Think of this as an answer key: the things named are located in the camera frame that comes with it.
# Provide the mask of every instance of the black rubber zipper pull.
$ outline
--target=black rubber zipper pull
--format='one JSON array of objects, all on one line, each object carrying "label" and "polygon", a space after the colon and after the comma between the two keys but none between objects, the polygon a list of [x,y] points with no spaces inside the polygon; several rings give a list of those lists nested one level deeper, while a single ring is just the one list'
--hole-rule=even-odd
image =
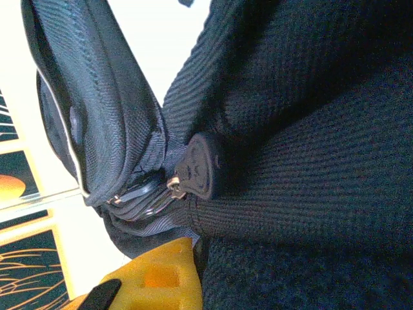
[{"label": "black rubber zipper pull", "polygon": [[195,134],[167,182],[172,197],[182,199],[188,192],[204,200],[216,198],[224,188],[227,165],[218,139],[208,133]]}]

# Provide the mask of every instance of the yellow foam block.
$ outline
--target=yellow foam block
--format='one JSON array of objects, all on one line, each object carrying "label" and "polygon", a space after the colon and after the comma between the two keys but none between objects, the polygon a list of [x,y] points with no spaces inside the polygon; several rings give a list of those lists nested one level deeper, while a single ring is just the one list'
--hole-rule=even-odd
[{"label": "yellow foam block", "polygon": [[[190,238],[180,238],[142,254],[108,274],[101,283],[111,279],[120,279],[122,285],[109,310],[202,309],[201,282]],[[75,309],[71,305],[65,309]]]}]

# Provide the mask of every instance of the orange circle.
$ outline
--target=orange circle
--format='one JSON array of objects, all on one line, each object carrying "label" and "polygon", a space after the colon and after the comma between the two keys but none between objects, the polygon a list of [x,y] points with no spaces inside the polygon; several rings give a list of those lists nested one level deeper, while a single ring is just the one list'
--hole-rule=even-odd
[{"label": "orange circle", "polygon": [[0,202],[20,197],[25,189],[26,184],[22,180],[0,174]]}]

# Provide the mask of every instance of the white piping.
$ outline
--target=white piping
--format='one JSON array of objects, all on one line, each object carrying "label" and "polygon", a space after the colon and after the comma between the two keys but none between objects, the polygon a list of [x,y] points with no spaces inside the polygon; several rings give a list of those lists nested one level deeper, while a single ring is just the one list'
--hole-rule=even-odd
[{"label": "white piping", "polygon": [[90,196],[90,194],[86,191],[86,189],[83,185],[83,178],[82,178],[82,174],[81,174],[79,159],[77,158],[75,150],[74,150],[73,145],[72,145],[72,142],[70,141],[69,130],[66,127],[66,122],[63,118],[63,113],[61,112],[60,106],[57,103],[56,97],[53,93],[52,88],[50,87],[49,82],[46,80],[45,75],[42,73],[42,71],[39,69],[39,67],[37,67],[37,71],[39,72],[39,74],[40,74],[41,78],[43,79],[43,81],[46,83],[46,86],[47,86],[47,88],[49,89],[49,91],[52,95],[53,102],[56,106],[57,112],[58,112],[60,120],[62,122],[63,131],[65,132],[67,145],[68,145],[68,149],[69,149],[69,154],[70,154],[70,157],[72,158],[73,163],[75,165],[75,170],[76,170],[76,175],[77,175],[77,182],[79,183],[79,188],[80,188],[81,194],[82,194],[83,197],[88,198]]}]

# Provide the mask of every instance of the zipper slider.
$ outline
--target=zipper slider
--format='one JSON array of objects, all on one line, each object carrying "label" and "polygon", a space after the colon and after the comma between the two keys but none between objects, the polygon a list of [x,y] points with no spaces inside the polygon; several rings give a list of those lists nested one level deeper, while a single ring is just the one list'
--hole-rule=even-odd
[{"label": "zipper slider", "polygon": [[179,176],[176,174],[175,176],[171,177],[166,183],[166,187],[168,187],[168,189],[172,191],[172,199],[183,199],[186,196],[186,192],[181,191],[179,182]]}]

